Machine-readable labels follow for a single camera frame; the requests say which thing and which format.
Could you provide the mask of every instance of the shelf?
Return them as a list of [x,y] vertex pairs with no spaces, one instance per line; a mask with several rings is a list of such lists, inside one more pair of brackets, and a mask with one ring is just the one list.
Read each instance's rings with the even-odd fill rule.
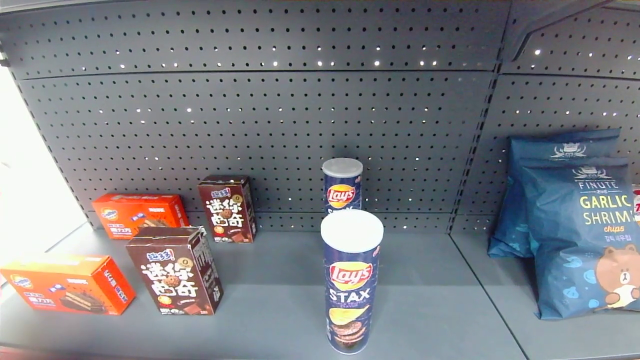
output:
[[[261,232],[252,245],[215,244],[225,295],[211,317],[161,316],[124,245],[85,225],[53,250],[112,255],[138,293],[122,316],[34,311],[5,287],[0,345],[162,359],[342,358],[325,334],[319,234]],[[385,236],[373,324],[352,359],[524,359],[444,234]]]
[[0,0],[0,13],[40,10],[56,6],[83,5],[91,3],[114,3],[133,0]]
[[530,360],[628,359],[640,354],[640,343],[629,341],[640,336],[640,315],[612,311],[539,320],[532,260],[489,258],[484,234],[452,237]]

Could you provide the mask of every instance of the brown bear illustration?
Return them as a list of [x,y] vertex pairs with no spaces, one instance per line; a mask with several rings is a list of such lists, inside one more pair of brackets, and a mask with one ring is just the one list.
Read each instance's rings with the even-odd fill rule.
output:
[[640,254],[633,244],[608,246],[596,264],[596,278],[607,292],[607,307],[625,307],[640,298]]

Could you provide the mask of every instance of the lay's stax can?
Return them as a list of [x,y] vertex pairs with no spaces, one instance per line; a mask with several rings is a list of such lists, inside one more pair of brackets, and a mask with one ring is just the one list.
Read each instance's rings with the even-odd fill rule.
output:
[[355,354],[369,341],[384,228],[375,215],[352,209],[327,215],[320,233],[324,240],[326,335],[336,351]]
[[335,158],[322,165],[324,172],[324,212],[362,209],[362,163],[356,159]]

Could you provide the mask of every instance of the perforated metal panel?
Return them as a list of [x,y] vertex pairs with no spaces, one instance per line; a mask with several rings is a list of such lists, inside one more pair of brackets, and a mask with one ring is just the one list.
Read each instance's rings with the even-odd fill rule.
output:
[[505,73],[640,78],[640,13],[597,8],[534,32]]
[[454,219],[451,232],[492,234],[496,219],[493,215],[458,215]]
[[320,166],[365,165],[372,211],[450,213],[484,72],[131,74],[20,82],[84,209],[105,191],[177,192],[249,174],[257,211],[322,211]]
[[640,83],[561,76],[499,78],[459,214],[497,214],[505,189],[507,137],[621,127],[618,156],[640,181]]
[[129,72],[491,70],[507,1],[161,1],[16,13],[18,79]]
[[[99,216],[87,211],[94,228],[101,227]],[[193,226],[208,226],[205,213],[189,212],[189,223]],[[444,233],[451,226],[453,214],[425,213],[376,213],[385,226],[385,231],[394,233]],[[260,230],[266,231],[319,231],[324,213],[257,213]]]

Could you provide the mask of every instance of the snack box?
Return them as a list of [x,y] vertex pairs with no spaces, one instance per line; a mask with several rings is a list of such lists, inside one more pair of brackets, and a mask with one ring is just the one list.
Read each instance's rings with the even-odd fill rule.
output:
[[213,315],[222,283],[204,227],[145,227],[127,251],[163,315]]
[[248,176],[208,176],[198,191],[215,242],[253,242],[256,226]]
[[108,193],[93,208],[112,239],[130,240],[143,227],[189,226],[180,195]]
[[634,185],[634,215],[636,222],[640,225],[640,185]]
[[37,310],[120,315],[136,296],[109,256],[38,254],[0,274]]

